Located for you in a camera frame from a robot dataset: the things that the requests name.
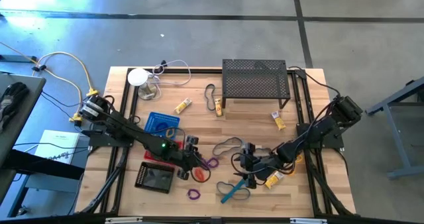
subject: red object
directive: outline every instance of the red object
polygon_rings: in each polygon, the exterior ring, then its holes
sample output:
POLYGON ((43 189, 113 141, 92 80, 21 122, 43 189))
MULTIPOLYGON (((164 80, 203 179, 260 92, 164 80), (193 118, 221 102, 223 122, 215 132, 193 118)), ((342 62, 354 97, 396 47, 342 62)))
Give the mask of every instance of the red object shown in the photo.
POLYGON ((205 175, 203 175, 203 170, 201 168, 196 168, 194 170, 194 175, 196 176, 197 180, 200 182, 205 181, 205 175))
MULTIPOLYGON (((182 149, 183 148, 183 142, 181 142, 181 141, 176 141, 176 142, 177 142, 179 148, 182 149)), ((156 162, 161 162, 163 164, 168 164, 168 165, 174 166, 172 163, 159 160, 157 157, 153 156, 153 154, 148 150, 146 150, 146 152, 144 153, 144 159, 153 160, 153 161, 156 161, 156 162)))

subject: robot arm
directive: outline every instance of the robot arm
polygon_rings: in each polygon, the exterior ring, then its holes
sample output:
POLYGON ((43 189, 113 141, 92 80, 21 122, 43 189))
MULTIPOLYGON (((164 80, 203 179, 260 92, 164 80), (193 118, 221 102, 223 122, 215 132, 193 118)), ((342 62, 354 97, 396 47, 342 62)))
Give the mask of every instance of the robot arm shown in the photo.
POLYGON ((104 131, 96 131, 97 135, 107 135, 116 140, 137 140, 146 150, 149 150, 161 160, 179 166, 181 170, 178 172, 178 176, 184 180, 188 179, 188 172, 191 169, 202 165, 201 154, 195 147, 198 138, 188 136, 185 140, 185 147, 180 149, 178 143, 174 140, 151 135, 124 118, 103 97, 98 95, 90 97, 84 103, 80 113, 90 122, 106 127, 104 131))
MULTIPOLYGON (((314 120, 304 133, 295 140, 279 144, 268 156, 256 157, 255 146, 248 143, 235 161, 240 161, 240 166, 248 171, 244 174, 254 174, 256 178, 264 181, 276 170, 285 174, 293 172, 295 159, 304 148, 309 148, 310 143, 319 142, 327 135, 341 135, 360 120, 362 113, 361 108, 350 97, 341 96, 336 96, 320 114, 325 110, 326 114, 314 120)), ((256 188, 254 176, 251 175, 253 180, 246 182, 250 185, 248 188, 256 188)))

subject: yellow cable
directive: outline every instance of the yellow cable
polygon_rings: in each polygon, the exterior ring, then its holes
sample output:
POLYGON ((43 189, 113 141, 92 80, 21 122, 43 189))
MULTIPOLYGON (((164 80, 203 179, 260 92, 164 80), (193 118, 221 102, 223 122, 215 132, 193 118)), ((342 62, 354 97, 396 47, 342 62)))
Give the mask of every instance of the yellow cable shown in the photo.
POLYGON ((67 52, 52 52, 52 53, 46 54, 46 55, 42 56, 40 59, 38 59, 38 62, 36 63, 35 66, 39 67, 39 65, 40 65, 40 63, 43 59, 47 58, 48 56, 52 56, 52 55, 56 55, 56 54, 63 54, 63 55, 70 56, 73 59, 77 60, 79 62, 79 64, 81 64, 82 68, 84 69, 85 76, 87 77, 87 82, 88 82, 89 88, 93 89, 93 86, 91 86, 90 77, 88 76, 88 72, 87 72, 87 68, 85 67, 85 64, 80 59, 78 59, 76 56, 74 56, 70 53, 67 53, 67 52))
MULTIPOLYGON (((88 73, 87 73, 87 70, 86 70, 86 68, 85 68, 85 65, 81 62, 81 60, 79 60, 78 58, 76 58, 75 56, 73 56, 72 54, 68 54, 68 53, 66 53, 66 52, 53 52, 53 53, 51 53, 51 54, 47 54, 47 55, 44 55, 38 62, 36 62, 36 61, 34 61, 33 59, 31 59, 31 58, 29 58, 28 56, 26 56, 25 54, 23 54, 22 52, 19 52, 18 50, 16 50, 16 49, 14 49, 14 48, 12 48, 12 47, 10 47, 9 45, 7 45, 7 44, 5 44, 5 43, 3 43, 3 42, 0 42, 0 44, 2 44, 2 45, 4 45, 4 46, 6 46, 7 48, 9 48, 9 49, 11 49, 11 50, 13 50, 13 51, 15 51, 16 53, 18 53, 18 54, 20 54, 20 55, 22 55, 24 58, 26 58, 27 60, 30 60, 31 62, 33 62, 35 65, 36 65, 36 67, 38 67, 38 65, 39 65, 39 62, 42 60, 42 59, 44 59, 45 57, 47 57, 47 56, 51 56, 51 55, 53 55, 53 54, 56 54, 56 53, 62 53, 62 54, 67 54, 67 55, 69 55, 69 56, 71 56, 71 57, 73 57, 73 58, 75 58, 82 66, 83 66, 83 68, 84 68, 84 70, 85 70, 85 74, 87 75, 87 80, 88 80, 88 84, 89 84, 89 87, 90 87, 90 91, 92 91, 93 89, 92 89, 92 87, 91 87, 91 83, 90 83, 90 80, 89 80, 89 77, 88 77, 88 73)), ((67 79, 65 79, 65 78, 61 78, 60 76, 57 76, 56 74, 54 74, 53 72, 51 72, 49 69, 44 69, 46 72, 48 72, 50 75, 52 75, 52 76, 54 76, 55 78, 58 78, 59 80, 62 80, 62 81, 64 81, 64 82, 68 82, 69 84, 71 84, 71 85, 73 85, 76 89, 77 89, 77 91, 78 91, 78 97, 79 97, 79 105, 78 105, 78 109, 77 109, 77 111, 75 112, 75 114, 74 114, 74 117, 73 117, 73 119, 70 119, 70 121, 75 121, 76 119, 79 119, 80 117, 79 117, 79 115, 78 115, 78 111, 81 109, 81 103, 82 103, 82 97, 81 97, 81 90, 79 89, 79 87, 75 84, 75 83, 73 83, 73 82, 71 82, 70 80, 67 80, 67 79)))

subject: paper document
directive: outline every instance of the paper document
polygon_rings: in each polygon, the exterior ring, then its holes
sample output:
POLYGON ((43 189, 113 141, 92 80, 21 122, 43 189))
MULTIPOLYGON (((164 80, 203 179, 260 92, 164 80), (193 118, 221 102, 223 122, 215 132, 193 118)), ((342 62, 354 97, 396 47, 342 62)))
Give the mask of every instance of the paper document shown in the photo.
POLYGON ((64 154, 63 157, 55 159, 55 161, 70 164, 73 156, 72 153, 75 152, 75 147, 80 138, 79 135, 79 133, 45 130, 40 139, 40 143, 49 142, 64 148, 49 144, 40 144, 35 151, 35 155, 43 158, 52 158, 64 154))

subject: black wire mesh rack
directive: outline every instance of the black wire mesh rack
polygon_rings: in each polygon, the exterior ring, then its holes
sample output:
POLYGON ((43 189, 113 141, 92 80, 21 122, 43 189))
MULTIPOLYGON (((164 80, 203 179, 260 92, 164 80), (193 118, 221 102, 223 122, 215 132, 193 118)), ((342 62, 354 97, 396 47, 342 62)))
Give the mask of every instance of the black wire mesh rack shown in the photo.
POLYGON ((223 108, 227 98, 278 99, 283 109, 290 100, 286 61, 224 59, 223 108))

